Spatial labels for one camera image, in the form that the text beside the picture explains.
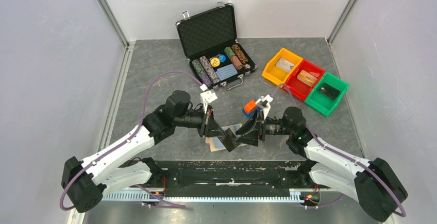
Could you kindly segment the beige leather card holder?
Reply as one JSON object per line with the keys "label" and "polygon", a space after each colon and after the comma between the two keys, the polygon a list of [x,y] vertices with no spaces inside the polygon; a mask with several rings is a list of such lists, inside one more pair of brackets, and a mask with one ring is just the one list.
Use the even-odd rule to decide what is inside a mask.
{"label": "beige leather card holder", "polygon": [[[223,126],[222,129],[224,131],[230,129],[233,133],[235,133],[241,127],[242,124],[238,123],[229,126]],[[222,142],[217,137],[207,137],[205,138],[205,143],[209,144],[211,152],[226,150],[226,147],[222,144]]]}

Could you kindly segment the black card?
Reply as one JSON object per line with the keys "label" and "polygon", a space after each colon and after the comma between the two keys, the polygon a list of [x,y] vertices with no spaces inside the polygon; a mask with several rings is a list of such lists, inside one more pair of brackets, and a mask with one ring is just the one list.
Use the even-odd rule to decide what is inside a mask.
{"label": "black card", "polygon": [[225,136],[221,138],[221,143],[229,152],[233,151],[241,145],[237,142],[237,137],[231,129],[225,130]]}
{"label": "black card", "polygon": [[338,96],[340,95],[340,93],[341,93],[340,90],[334,88],[333,86],[331,86],[331,85],[329,85],[327,83],[323,83],[320,86],[320,88],[318,89],[318,91],[322,95],[324,95],[324,96],[326,96],[326,97],[328,97],[328,98],[330,98],[332,100],[336,100],[338,98]]}

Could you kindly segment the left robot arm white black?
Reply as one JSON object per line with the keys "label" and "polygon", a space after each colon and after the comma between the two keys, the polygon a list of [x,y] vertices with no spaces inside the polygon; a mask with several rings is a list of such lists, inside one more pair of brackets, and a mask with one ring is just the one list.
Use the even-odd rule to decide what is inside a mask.
{"label": "left robot arm white black", "polygon": [[200,99],[194,108],[189,93],[174,91],[121,139],[82,160],[69,158],[61,179],[60,208],[84,213],[107,195],[129,186],[157,186],[162,180],[162,169],[153,159],[130,166],[123,164],[173,135],[177,127],[196,129],[201,137],[224,137],[224,130],[213,117],[211,103],[217,100],[216,93],[204,91]]}

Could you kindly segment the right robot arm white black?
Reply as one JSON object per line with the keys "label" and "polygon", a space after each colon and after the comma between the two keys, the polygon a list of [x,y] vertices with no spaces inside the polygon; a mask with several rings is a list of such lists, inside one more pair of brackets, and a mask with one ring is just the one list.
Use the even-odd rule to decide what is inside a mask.
{"label": "right robot arm white black", "polygon": [[407,190],[387,161],[361,158],[330,145],[307,126],[297,107],[286,108],[282,118],[270,118],[263,111],[256,111],[236,134],[238,143],[254,145],[267,135],[287,135],[289,149],[306,159],[297,174],[302,186],[318,184],[340,192],[379,222],[393,214],[407,215],[402,205],[408,197]]}

